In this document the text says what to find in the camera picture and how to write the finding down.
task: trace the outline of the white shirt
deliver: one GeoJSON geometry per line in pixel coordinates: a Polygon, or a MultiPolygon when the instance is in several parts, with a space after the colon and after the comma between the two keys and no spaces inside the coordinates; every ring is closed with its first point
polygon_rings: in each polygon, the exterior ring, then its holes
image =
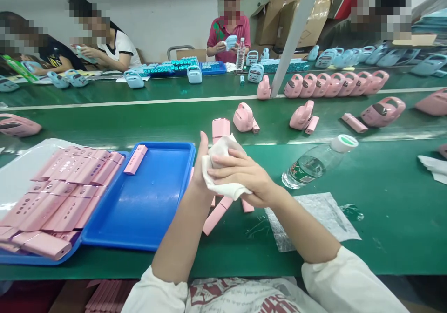
{"type": "Polygon", "coordinates": [[[401,302],[354,253],[341,247],[327,263],[302,266],[309,295],[284,278],[201,279],[166,283],[143,274],[127,298],[122,313],[300,312],[300,313],[409,313],[401,302]]]}
{"type": "Polygon", "coordinates": [[[115,49],[112,50],[109,44],[98,43],[98,49],[113,60],[120,61],[120,53],[129,54],[130,64],[129,68],[135,68],[141,66],[140,57],[134,44],[130,38],[122,31],[115,30],[115,49]]]}

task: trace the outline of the cardboard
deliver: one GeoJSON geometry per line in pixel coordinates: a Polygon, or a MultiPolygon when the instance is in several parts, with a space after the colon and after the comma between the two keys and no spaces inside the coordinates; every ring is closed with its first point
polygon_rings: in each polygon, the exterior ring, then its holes
{"type": "Polygon", "coordinates": [[[255,43],[259,45],[274,45],[278,34],[279,14],[282,7],[292,1],[299,0],[268,0],[261,4],[251,15],[257,18],[255,43]]]}
{"type": "MultiPolygon", "coordinates": [[[[312,12],[307,20],[307,24],[296,47],[313,46],[317,43],[321,31],[325,26],[326,19],[331,7],[332,0],[316,0],[312,12]]],[[[297,10],[299,1],[293,1],[286,4],[280,13],[278,34],[275,46],[284,48],[287,37],[289,36],[290,28],[292,26],[293,17],[297,10]]]]}

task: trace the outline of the water bottle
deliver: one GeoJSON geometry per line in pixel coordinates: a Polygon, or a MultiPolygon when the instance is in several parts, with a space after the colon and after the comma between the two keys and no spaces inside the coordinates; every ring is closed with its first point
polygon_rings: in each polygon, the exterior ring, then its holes
{"type": "Polygon", "coordinates": [[[283,184],[291,189],[306,186],[338,166],[345,153],[356,148],[358,144],[359,142],[352,136],[338,135],[329,144],[318,145],[308,150],[283,173],[283,184]]]}
{"type": "Polygon", "coordinates": [[[236,70],[242,70],[245,60],[245,38],[241,38],[239,47],[237,48],[236,70]]]}

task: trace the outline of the pink shirt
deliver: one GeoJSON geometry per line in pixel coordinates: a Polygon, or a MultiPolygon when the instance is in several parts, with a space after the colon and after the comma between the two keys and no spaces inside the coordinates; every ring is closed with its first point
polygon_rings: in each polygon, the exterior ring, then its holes
{"type": "MultiPolygon", "coordinates": [[[[250,47],[251,46],[250,24],[247,16],[244,15],[241,16],[237,26],[234,28],[232,33],[229,33],[227,31],[226,22],[227,21],[224,19],[223,16],[220,16],[213,21],[213,23],[211,24],[210,36],[208,38],[206,46],[213,47],[218,42],[226,40],[228,36],[236,35],[238,43],[240,43],[241,38],[244,37],[245,46],[250,47]]],[[[224,63],[226,62],[236,63],[236,54],[232,53],[231,51],[223,51],[221,53],[218,53],[215,56],[215,59],[216,61],[223,61],[224,63]]]]}

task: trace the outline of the bottle cap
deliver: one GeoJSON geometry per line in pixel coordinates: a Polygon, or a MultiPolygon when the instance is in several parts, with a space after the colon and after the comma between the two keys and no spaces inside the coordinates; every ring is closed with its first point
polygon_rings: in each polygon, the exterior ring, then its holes
{"type": "Polygon", "coordinates": [[[358,146],[359,142],[349,135],[338,135],[331,141],[331,149],[337,152],[345,153],[358,146]]]}

